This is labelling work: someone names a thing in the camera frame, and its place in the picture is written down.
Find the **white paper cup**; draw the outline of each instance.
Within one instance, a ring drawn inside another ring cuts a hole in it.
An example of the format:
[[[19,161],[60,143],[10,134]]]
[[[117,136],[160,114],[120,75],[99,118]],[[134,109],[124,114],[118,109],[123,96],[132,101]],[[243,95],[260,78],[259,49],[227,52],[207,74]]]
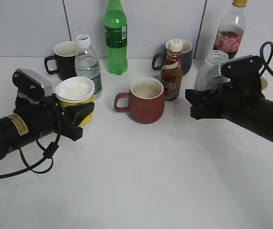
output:
[[[81,101],[94,94],[94,82],[83,76],[72,77],[61,82],[55,89],[56,96],[65,101]]]
[[[94,82],[86,77],[77,76],[61,82],[55,89],[56,96],[62,110],[68,106],[78,106],[94,101]],[[93,112],[88,115],[80,126],[88,124]]]

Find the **yellow bottle cap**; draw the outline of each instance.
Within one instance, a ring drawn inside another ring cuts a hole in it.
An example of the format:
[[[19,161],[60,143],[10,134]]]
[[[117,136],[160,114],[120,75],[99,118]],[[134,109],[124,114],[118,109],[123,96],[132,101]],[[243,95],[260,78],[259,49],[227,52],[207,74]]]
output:
[[[233,0],[233,6],[246,7],[247,0]]]

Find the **liquid in mug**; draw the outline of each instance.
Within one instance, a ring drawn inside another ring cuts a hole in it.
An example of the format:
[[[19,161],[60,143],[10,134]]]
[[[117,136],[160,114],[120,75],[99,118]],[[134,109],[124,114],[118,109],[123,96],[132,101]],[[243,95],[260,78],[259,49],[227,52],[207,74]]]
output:
[[[158,85],[143,84],[143,85],[136,86],[132,90],[132,92],[140,98],[152,99],[159,96],[162,91]]]

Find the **coffee bottle label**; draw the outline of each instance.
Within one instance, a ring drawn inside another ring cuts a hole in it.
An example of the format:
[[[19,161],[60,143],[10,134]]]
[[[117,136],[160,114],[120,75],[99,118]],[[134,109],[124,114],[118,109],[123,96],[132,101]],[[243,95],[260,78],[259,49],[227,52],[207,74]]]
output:
[[[162,67],[161,83],[164,86],[165,100],[174,100],[178,97],[181,81],[182,81],[182,66],[181,57],[172,59],[169,56]]]

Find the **white wall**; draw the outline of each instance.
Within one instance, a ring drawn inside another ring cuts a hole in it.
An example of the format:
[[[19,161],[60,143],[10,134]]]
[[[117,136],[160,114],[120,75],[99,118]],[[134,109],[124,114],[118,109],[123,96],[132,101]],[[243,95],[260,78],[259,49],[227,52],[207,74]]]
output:
[[[67,40],[62,0],[0,0],[0,56],[43,57]]]
[[[99,57],[107,57],[103,20],[108,0],[65,0],[72,39],[93,37]],[[195,47],[205,0],[121,0],[128,18],[128,57],[152,58],[171,38]]]
[[[203,59],[212,49],[218,26],[231,8],[232,0],[208,0],[196,58]],[[273,1],[249,0],[244,10],[246,30],[237,56],[259,54],[260,46],[273,42]]]
[[[171,38],[196,45],[205,0],[121,0],[128,17],[128,57],[152,58]],[[92,37],[99,57],[107,57],[103,19],[108,0],[64,0],[72,39]],[[207,0],[196,58],[212,49],[222,17],[232,0]],[[273,3],[249,0],[246,32],[239,55],[258,54],[264,41],[273,41]],[[69,40],[62,0],[0,0],[0,56],[44,57]]]

